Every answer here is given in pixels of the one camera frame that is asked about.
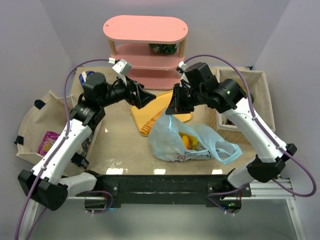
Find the orange yellow mango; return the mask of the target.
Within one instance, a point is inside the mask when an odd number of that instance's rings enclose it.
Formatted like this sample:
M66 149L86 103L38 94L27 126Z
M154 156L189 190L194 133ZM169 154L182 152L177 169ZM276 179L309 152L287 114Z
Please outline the orange yellow mango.
M182 135L181 136L181 140L183 142L183 145L184 147L187 149L187 150L190 150L191 147L192 147L192 144L191 144L191 140L189 139L189 137L187 135Z

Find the light blue plastic bag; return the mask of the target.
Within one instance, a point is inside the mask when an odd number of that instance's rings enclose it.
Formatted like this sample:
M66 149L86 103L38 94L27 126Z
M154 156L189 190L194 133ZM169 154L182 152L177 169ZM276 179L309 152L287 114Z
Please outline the light blue plastic bag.
M211 127L202 123L188 125L164 113L150 130L148 143L155 157L169 162L216 159L227 165L243 153Z

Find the yellow banana bunch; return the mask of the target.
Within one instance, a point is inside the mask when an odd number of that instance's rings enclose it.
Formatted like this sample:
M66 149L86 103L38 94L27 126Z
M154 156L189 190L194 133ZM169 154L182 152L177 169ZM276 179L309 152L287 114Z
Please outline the yellow banana bunch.
M186 135L189 137L190 139L190 142L191 142L191 149L190 150L195 150L197 145L198 145L198 139L195 137L195 136L192 136L192 135L189 135L189 134L186 134L186 133L183 133L183 132L179 132L179 135L180 137L182 135Z

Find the beige canvas tote bag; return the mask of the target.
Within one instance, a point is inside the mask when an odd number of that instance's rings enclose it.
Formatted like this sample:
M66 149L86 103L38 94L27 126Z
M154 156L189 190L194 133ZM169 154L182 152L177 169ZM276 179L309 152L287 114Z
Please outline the beige canvas tote bag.
M49 91L41 99L34 101L34 106L23 118L15 144L17 156L36 165L44 156L38 154L38 148L47 131L60 135L67 123L64 99ZM97 138L93 132L78 147L67 164L63 175L72 177L84 172L89 167L89 158Z

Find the purple snack packet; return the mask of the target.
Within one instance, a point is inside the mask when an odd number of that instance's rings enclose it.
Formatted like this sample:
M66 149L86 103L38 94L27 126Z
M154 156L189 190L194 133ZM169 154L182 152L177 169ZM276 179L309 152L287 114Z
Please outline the purple snack packet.
M58 133L47 131L38 147L37 153L41 156L45 156L54 145L56 140L59 138L59 136L60 135Z

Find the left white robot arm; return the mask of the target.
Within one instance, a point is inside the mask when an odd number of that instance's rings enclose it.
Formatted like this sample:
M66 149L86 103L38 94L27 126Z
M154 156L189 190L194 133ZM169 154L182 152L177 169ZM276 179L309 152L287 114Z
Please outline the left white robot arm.
M87 76L83 93L77 105L69 112L65 129L48 153L31 171L22 170L17 179L28 199L55 211L67 199L69 186L60 179L78 147L96 129L105 117L104 108L125 100L142 109L156 95L144 90L144 85L127 76L117 78L113 84L105 75L94 72Z

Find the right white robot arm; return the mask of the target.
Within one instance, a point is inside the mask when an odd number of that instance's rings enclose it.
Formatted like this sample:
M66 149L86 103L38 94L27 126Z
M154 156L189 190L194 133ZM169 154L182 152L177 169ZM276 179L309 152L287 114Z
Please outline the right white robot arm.
M289 155L294 155L297 147L276 137L256 111L250 108L247 91L230 78L218 82L204 62L186 66L181 61L176 70L187 81L174 85L166 115L187 114L194 111L195 106L207 105L230 120L256 151L251 162L232 170L216 186L217 191L238 189L254 180L266 183L281 173Z

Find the blue white paper roll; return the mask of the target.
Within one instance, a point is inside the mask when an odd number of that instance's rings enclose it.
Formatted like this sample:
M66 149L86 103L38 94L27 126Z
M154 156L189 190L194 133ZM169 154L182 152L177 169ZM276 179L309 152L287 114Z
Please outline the blue white paper roll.
M79 79L79 82L80 82L80 85L81 85L82 88L84 87L84 84L85 84L86 81L87 81L87 77L88 77L89 75L94 74L94 73L95 73L95 72L92 71L92 70L87 70L87 71L83 71L83 72L79 75L78 79Z

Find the long baguette bread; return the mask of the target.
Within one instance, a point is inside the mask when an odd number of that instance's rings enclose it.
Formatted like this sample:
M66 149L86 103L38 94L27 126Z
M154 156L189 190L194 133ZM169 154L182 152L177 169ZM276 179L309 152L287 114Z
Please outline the long baguette bread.
M161 111L159 111L155 116L153 116L147 123L145 123L139 130L140 134L142 134L143 136L148 136L155 122L159 119L159 117L163 114L167 107L168 105L165 106Z

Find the pink three-tier shelf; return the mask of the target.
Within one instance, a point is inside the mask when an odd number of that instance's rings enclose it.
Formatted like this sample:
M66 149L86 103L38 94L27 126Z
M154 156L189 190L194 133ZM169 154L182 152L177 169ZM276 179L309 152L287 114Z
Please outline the pink three-tier shelf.
M176 71L185 58L187 24L172 16L117 15L103 25L111 57L132 67L128 77L146 89L171 90L180 81ZM149 44L176 44L174 54L156 53Z

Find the green snack packet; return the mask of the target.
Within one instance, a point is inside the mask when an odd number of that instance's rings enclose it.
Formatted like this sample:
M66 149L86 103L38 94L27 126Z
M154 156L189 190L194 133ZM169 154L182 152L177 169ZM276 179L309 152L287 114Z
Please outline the green snack packet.
M160 54L174 54L178 47L179 43L173 43L173 44L159 44L159 43L150 43L149 47L155 52Z

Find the red green mango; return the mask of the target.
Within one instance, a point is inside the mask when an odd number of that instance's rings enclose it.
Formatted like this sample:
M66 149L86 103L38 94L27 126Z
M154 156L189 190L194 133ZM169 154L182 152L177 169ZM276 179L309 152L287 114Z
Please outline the red green mango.
M253 96L253 94L252 94L252 93L250 93L250 97L251 97L251 102L252 102L252 103L254 103L254 101L255 101L255 97Z

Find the wicker basket with liner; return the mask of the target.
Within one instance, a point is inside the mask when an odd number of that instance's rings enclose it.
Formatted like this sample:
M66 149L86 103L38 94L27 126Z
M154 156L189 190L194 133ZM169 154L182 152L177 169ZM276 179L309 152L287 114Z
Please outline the wicker basket with liner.
M272 108L272 101L266 74L263 71L240 69L239 72L243 75L248 84L251 94L254 96L253 107L269 126L275 132L275 121ZM215 76L219 82L226 79L235 80L243 89L245 85L239 75L230 67L218 67ZM222 116L216 109L209 110L210 127L213 128L226 141L234 144L245 144L249 142L246 137L238 130L235 125L226 124L227 118Z

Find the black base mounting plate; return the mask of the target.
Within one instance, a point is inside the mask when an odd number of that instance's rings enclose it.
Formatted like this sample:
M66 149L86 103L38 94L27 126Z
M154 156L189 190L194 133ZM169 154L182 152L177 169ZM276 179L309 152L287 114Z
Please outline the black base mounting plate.
M241 208L239 197L251 196L248 184L236 189L227 182L225 174L218 175L100 175L90 192L81 197L105 198L113 208L135 205L205 205L215 207L221 199L224 210Z

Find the aluminium frame rail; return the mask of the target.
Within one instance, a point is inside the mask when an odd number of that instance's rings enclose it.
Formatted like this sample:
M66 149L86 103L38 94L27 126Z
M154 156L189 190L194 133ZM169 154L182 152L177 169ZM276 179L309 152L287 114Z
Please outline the aluminium frame rail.
M290 188L291 187L291 182L288 179L280 179L280 183L282 183L283 185L285 185L285 187ZM248 189L244 189L242 190L242 200L248 200L248 199L257 199L257 200L292 200L295 199L296 197L287 192L285 189L283 189L282 187L280 187L279 185L277 185L275 182L273 181L269 181L266 183L261 183L258 181L253 181L249 184L249 186L247 187ZM181 193L183 195L183 197L186 197L184 195L187 194L191 194L191 193L195 193L195 192L168 192L169 194L178 194ZM235 200L238 196L238 199L240 199L240 193L234 194L234 195L228 195L225 197L225 201L226 200ZM89 196L89 194L82 192L79 194L75 194L71 191L71 193L67 194L66 199L80 199L80 198L85 198L87 200L89 200L90 198L92 199L98 199L100 197L91 197Z

